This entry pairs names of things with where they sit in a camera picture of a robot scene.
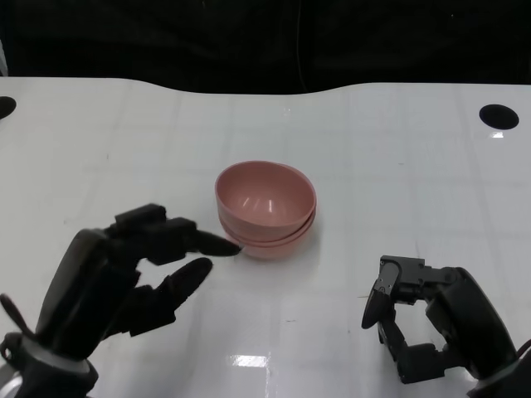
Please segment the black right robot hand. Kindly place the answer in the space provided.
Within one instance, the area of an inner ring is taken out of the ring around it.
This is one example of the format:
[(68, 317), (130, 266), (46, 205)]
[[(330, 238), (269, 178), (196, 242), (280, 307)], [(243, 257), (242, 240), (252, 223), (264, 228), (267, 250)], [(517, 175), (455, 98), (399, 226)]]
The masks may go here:
[[(426, 302), (426, 316), (446, 341), (410, 346), (396, 323), (396, 304)], [(368, 295), (362, 327), (378, 338), (396, 363), (404, 384), (443, 377), (464, 367), (482, 381), (519, 360), (509, 332), (471, 274), (460, 267), (427, 266), (423, 259), (383, 256)]]

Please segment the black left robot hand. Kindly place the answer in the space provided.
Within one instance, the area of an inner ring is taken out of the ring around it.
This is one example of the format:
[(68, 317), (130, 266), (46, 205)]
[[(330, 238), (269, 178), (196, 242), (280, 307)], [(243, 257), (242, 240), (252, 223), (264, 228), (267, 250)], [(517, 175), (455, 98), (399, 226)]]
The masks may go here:
[[(148, 204), (115, 217), (106, 229), (83, 229), (71, 241), (41, 307), (36, 339), (53, 352), (87, 358), (118, 333), (137, 336), (173, 323), (175, 312), (212, 271), (213, 256), (232, 257), (239, 245), (200, 231), (195, 222), (169, 219)], [(189, 253), (200, 258), (156, 288), (139, 285), (141, 260), (167, 265)]]

